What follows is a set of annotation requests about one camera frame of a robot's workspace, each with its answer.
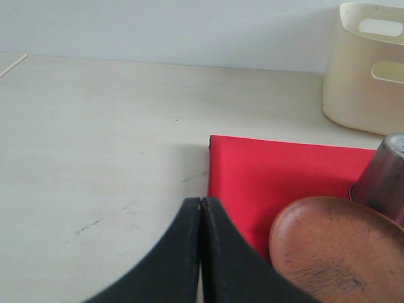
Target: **cream plastic basket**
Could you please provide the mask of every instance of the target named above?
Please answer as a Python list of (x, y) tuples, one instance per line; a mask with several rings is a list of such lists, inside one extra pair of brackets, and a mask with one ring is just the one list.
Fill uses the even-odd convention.
[(340, 6), (323, 90), (332, 121), (372, 133), (404, 133), (403, 24), (401, 8)]

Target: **white wall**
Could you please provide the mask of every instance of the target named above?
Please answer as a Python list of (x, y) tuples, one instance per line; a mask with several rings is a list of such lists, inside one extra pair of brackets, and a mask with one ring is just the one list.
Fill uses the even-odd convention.
[(322, 72), (342, 2), (0, 0), (0, 51)]

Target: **plastic basket handle hole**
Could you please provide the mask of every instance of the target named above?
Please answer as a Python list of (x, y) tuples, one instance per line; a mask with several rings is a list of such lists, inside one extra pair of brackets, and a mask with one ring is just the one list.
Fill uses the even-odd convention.
[(403, 33), (404, 25), (393, 21), (364, 19), (359, 23), (359, 30), (362, 33), (398, 37)]
[(372, 75), (377, 80), (404, 84), (404, 64), (390, 61), (376, 63)]

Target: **wooden object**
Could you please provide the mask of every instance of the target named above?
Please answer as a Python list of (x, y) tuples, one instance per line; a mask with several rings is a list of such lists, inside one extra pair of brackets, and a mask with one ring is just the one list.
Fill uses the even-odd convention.
[(404, 302), (404, 230), (348, 200), (292, 203), (270, 234), (274, 269), (321, 302)]

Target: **brown wooden lid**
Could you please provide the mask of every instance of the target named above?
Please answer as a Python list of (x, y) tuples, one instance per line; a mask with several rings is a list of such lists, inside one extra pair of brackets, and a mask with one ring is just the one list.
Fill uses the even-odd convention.
[(404, 303), (404, 230), (357, 203), (292, 203), (270, 234), (274, 269), (321, 302)]

